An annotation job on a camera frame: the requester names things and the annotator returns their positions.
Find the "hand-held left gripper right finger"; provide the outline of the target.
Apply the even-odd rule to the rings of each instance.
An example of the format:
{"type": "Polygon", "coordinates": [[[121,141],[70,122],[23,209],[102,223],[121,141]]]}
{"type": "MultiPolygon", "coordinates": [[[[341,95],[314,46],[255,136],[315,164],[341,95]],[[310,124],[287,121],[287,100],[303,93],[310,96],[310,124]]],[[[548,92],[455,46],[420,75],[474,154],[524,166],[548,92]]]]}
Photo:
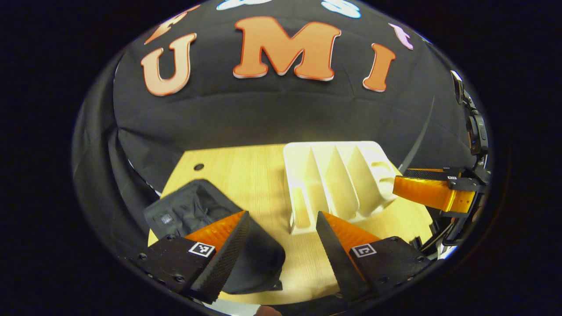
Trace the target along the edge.
{"type": "Polygon", "coordinates": [[[393,293],[432,264],[398,236],[379,238],[324,211],[317,215],[316,231],[347,303],[393,293]]]}

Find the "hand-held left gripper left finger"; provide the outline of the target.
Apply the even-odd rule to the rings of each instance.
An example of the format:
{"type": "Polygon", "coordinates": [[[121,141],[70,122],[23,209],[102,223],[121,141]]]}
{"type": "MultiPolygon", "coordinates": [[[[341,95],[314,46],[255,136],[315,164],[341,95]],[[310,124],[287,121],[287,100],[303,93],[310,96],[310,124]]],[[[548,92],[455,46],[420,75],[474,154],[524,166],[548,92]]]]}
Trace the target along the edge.
{"type": "Polygon", "coordinates": [[[227,282],[249,232],[249,214],[241,211],[188,236],[167,234],[129,262],[167,290],[211,304],[227,282]]]}

